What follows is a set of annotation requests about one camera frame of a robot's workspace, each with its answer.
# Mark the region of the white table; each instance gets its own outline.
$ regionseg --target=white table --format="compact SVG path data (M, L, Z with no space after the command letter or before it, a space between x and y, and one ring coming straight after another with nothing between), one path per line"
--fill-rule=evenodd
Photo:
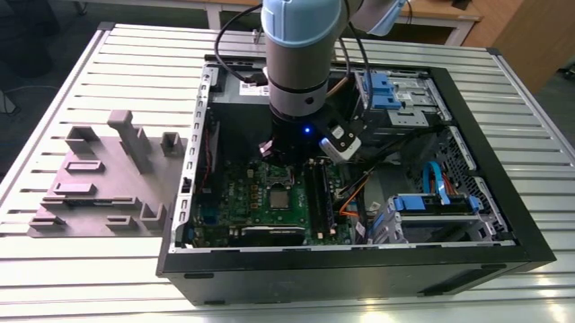
M446 67L558 261L451 297L195 308L155 276L160 238L26 237L75 124L99 135L111 109L132 109L148 136L194 120L216 32L116 25L99 30L0 184L0 318L62 322L567 322L575 317L574 150L506 62L483 49L369 42L375 63ZM347 40L351 58L361 61ZM231 32L223 54L263 56Z
M208 27L212 30L219 30L222 28L222 20L220 20L220 12L222 11L236 11L242 12L248 9L248 5L234 5L226 3L212 3L203 1L190 1L190 0L83 0L82 2L90 3L110 3L118 5L146 5L151 7L174 7L174 8L186 8L186 9L202 9L206 10L206 14L208 15ZM79 12L84 9L83 6L76 6ZM450 37L446 40L447 46L461 46L463 41L466 40L467 34L474 27L475 20L479 20L479 17L470 17L471 20L454 20L454 19L442 19L442 18L426 18L426 17L414 17L411 20L411 24L422 25L422 26L439 26L439 27L450 27L453 31L450 33ZM398 24L407 24L407 17L399 17Z

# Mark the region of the table leg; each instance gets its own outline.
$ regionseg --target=table leg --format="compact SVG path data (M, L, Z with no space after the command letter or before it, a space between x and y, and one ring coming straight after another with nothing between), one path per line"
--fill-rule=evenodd
M222 11L222 6L207 3L206 4L206 13L208 15L208 27L212 30L220 30L222 29L222 20L219 17L219 13Z
M458 26L451 31L450 38L447 39L447 46L461 46L463 44L474 24L475 22L458 22Z

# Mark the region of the wooden cabinet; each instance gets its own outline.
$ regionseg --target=wooden cabinet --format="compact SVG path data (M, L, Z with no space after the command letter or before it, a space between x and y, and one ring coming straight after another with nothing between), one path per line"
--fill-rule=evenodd
M474 0L483 14L465 46L494 47L531 92L575 54L574 0Z

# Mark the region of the cable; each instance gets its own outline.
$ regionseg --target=cable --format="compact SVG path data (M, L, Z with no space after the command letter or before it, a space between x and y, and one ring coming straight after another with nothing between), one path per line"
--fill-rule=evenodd
M362 58L363 58L363 61L365 61L365 64L366 64L365 77L366 77L366 80L367 80L367 90L369 90L369 93L367 93L367 108L370 108L371 105L373 105L373 101L374 101L374 84L373 84L373 81L371 81L370 61L367 59L366 48L363 47L362 39L359 38L357 28L354 27L354 25L351 24L351 22L349 23L349 26L350 26L351 33L354 34L354 37L357 39L359 51L362 52Z
M365 180L365 182L362 183L362 185L359 185L358 189L355 190L354 194L350 196L349 200L346 201L346 203L343 203L342 207L341 207L341 215L350 215L357 217L358 214L346 212L346 207L350 205L351 200L354 200L354 197L358 195L359 191L362 190L363 186L367 183L367 179Z
M240 12L226 24L224 27L222 27L222 30L218 33L218 37L216 37L216 42L214 44L214 52L216 54L216 60L218 62L222 64L222 66L226 68L226 70L230 72L230 74L232 74L235 76L235 78L238 78L240 81L243 81L244 83L256 83L256 81L254 79L250 79L248 77L244 77L240 75L240 73L238 73L236 71L232 70L232 68L224 63L224 61L222 60L222 57L219 56L219 42L222 41L222 37L226 33L226 30L228 29L230 25L238 20L240 19L243 16L248 15L250 13L252 13L254 11L256 11L258 9L260 9L263 6L263 4L255 5L254 7L248 8L247 10L244 10L243 12Z
M350 55L349 55L349 49L346 48L346 44L343 43L342 37L339 38L342 50L343 50L343 56L346 58L346 76L342 78L342 80L338 82L337 85L330 89L330 92L327 92L327 97L331 97L337 92L341 90L341 88L345 86L346 82L351 78L351 66L350 66Z
M349 14L349 17L347 17L346 21L349 22L350 19L351 19L351 16L350 16L350 2L349 2L349 0L345 0L343 2L346 4L346 13ZM346 82L351 78L351 66L350 66L349 49L346 48L346 44L343 43L342 37L338 38L338 41L341 42L343 56L346 58L346 76L345 76L345 78L342 78L342 80L338 82L338 84L327 92L327 97L331 97L334 94L337 94L337 92L341 90L341 88L345 86Z
M414 21L414 7L411 6L411 1L407 0L407 6L410 9L409 15L407 15L407 24L411 25L411 22Z
M341 194L345 194L346 192L349 192L359 183L362 183L362 181L370 176L371 172L375 170L375 167L378 165L379 162L385 161L386 158L393 155L397 151L401 150L401 148L415 138L418 138L419 136L427 135L429 133L437 133L439 132L442 129L445 128L445 125L438 125L426 129L421 129L421 130L414 130L413 132L410 132L407 135L402 136L399 139L397 139L395 141L389 142L382 149L379 150L379 152L375 154L375 156L370 159L370 161L367 161L365 163L366 165L366 171L363 173L363 175L355 180L353 181L353 184L346 185L342 188Z

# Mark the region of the black cable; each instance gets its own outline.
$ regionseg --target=black cable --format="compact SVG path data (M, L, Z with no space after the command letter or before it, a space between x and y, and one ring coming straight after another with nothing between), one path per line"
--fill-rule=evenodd
M343 57L346 58L346 77L350 78L351 77L351 64L350 64L349 49L346 48L346 44L343 43L342 37L338 40L339 40L341 46L342 46Z
M362 58L363 58L365 65L366 65L365 77L366 77L366 80L367 80L367 90L369 90L369 93L367 93L367 108L371 108L373 101L374 101L374 84L373 84L373 81L371 81L370 61L367 59L366 48L363 47L362 39L359 38L357 28L354 27L354 25L351 24L351 22L349 23L349 26L350 26L351 33L354 34L354 37L357 39L359 51L362 52Z
M411 6L411 1L407 0L407 6L410 9L409 15L407 15L407 24L411 25L411 22L414 21L414 7Z
M226 33L226 30L228 29L230 25L238 20L240 19L243 16L248 15L250 13L252 13L254 11L256 11L259 8L262 8L263 4L259 4L251 8L248 8L247 10L244 10L243 12L240 12L226 24L224 27L222 27L222 30L218 33L218 37L216 37L216 43L214 44L214 52L216 54L216 60L218 62L222 64L222 66L226 68L226 70L230 72L230 74L232 74L240 81L243 81L244 83L256 83L252 79L250 79L248 77L244 77L240 75L240 73L238 73L236 71L232 70L232 68L230 66L227 66L227 64L224 63L224 61L222 60L222 57L219 56L219 42L222 40L222 37Z
M371 175L371 172L374 171L378 163L386 160L386 158L390 157L394 153L397 153L411 140L430 133L438 133L443 129L445 125L438 125L426 129L414 130L407 135L402 136L402 138L389 142L382 147L375 156L370 159L370 161L365 163L366 166L363 174L361 175L361 177L358 177L358 179L353 181L350 185L346 185L342 188L341 194L346 194L354 187L363 183L366 178Z
M350 19L351 19L351 15L350 15L350 2L349 2L349 0L343 0L343 3L346 4L346 12L349 13L349 19L346 20L347 22L350 21Z

